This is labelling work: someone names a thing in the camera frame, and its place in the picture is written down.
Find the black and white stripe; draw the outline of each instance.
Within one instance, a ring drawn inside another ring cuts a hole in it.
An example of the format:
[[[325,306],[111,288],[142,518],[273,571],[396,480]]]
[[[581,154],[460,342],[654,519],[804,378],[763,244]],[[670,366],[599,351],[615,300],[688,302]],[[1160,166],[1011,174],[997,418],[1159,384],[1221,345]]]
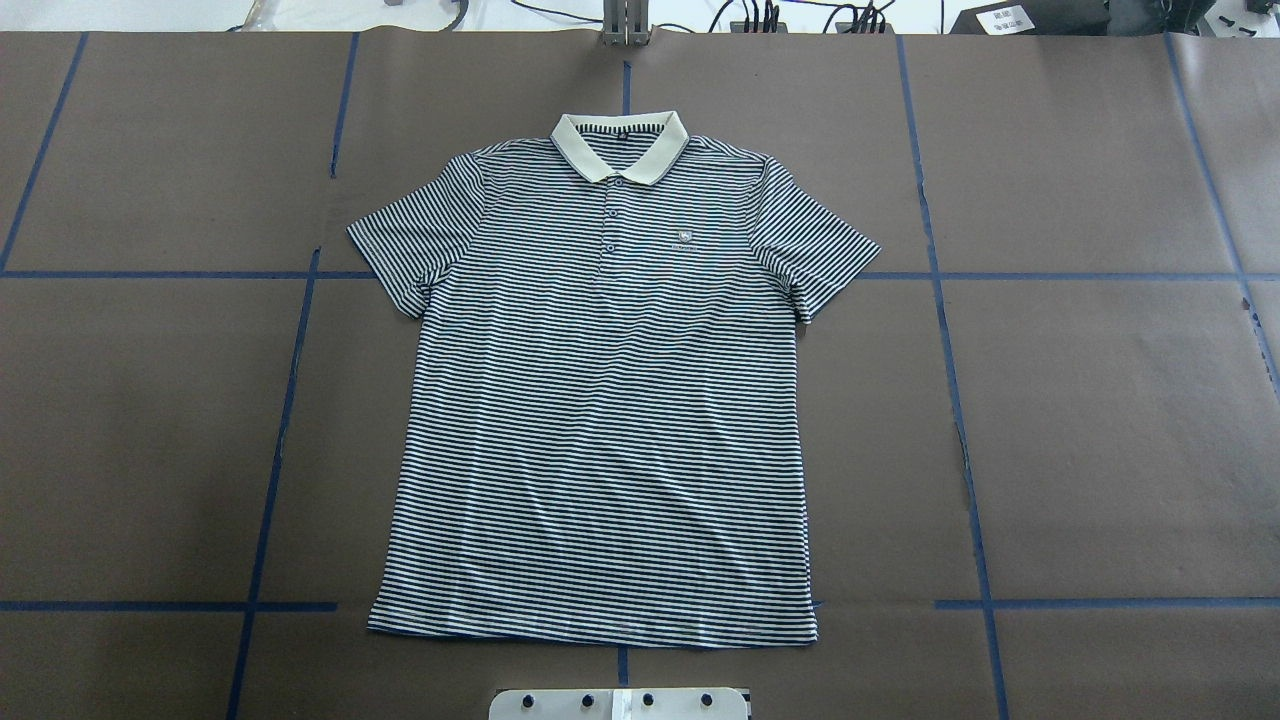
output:
[[[663,128],[579,129],[626,168]],[[652,186],[504,142],[349,232],[422,318],[370,628],[817,639],[794,324],[874,243],[772,158],[704,137]]]

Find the white collar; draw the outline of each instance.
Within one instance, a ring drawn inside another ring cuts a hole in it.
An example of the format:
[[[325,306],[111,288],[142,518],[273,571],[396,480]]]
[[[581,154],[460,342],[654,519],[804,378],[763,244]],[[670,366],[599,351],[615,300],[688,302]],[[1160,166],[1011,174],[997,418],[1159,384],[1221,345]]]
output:
[[[649,146],[649,150],[625,170],[614,170],[608,163],[600,159],[591,150],[591,146],[582,140],[577,132],[579,126],[596,126],[611,129],[631,128],[636,126],[662,126],[658,140]],[[676,164],[680,152],[689,142],[689,133],[680,122],[680,115],[675,110],[666,113],[648,113],[644,115],[562,115],[561,122],[552,131],[552,142],[559,149],[561,155],[580,176],[588,182],[595,183],[613,176],[622,176],[632,182],[653,184],[667,174],[667,170]]]

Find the cable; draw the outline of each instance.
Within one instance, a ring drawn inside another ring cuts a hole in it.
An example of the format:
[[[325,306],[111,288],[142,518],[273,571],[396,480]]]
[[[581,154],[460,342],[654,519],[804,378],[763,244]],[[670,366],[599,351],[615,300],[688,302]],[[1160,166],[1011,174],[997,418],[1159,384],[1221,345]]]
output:
[[[724,0],[724,4],[721,5],[721,9],[716,10],[716,17],[712,18],[712,27],[707,28],[707,32],[716,32],[716,23],[719,22],[719,17],[723,15],[724,10],[727,10],[728,6],[732,5],[732,4],[733,4],[733,0]]]
[[[453,22],[440,28],[440,32],[453,32],[460,24],[462,24],[462,18],[467,17],[467,9],[471,6],[471,0],[454,0],[458,4],[458,13],[453,15]]]
[[[520,0],[511,0],[511,4],[512,5],[518,5],[518,6],[521,6],[521,8],[526,9],[526,10],[532,10],[535,13],[547,13],[548,15],[561,15],[561,17],[564,17],[564,18],[573,18],[575,20],[584,22],[584,23],[603,23],[604,22],[603,18],[584,18],[582,15],[575,15],[573,13],[566,13],[563,10],[552,10],[549,8],[536,8],[534,5],[529,5],[529,4],[521,3]]]
[[[836,13],[844,10],[845,8],[849,8],[850,10],[854,12],[854,24],[858,24],[858,6],[856,5],[850,5],[849,3],[845,3],[842,5],[837,5],[836,9],[832,10],[829,15],[827,15],[827,24],[822,26],[822,32],[823,33],[826,33],[828,29],[831,29],[831,22],[836,19]]]

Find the polo shirt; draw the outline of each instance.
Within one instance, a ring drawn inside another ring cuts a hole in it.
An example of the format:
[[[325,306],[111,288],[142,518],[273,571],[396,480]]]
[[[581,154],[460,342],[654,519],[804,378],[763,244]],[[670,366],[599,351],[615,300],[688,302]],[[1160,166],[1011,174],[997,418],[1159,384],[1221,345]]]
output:
[[[817,639],[795,324],[876,243],[673,111],[564,115],[348,232],[421,319],[370,629]]]

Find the shirt's right sleeve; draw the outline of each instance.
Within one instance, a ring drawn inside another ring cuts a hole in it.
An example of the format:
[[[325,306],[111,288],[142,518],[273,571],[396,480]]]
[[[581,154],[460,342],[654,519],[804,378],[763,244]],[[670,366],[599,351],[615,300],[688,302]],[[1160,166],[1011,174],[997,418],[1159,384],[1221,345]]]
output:
[[[470,154],[430,183],[347,228],[392,302],[411,318],[426,311],[431,286],[471,247],[484,217],[484,181]]]

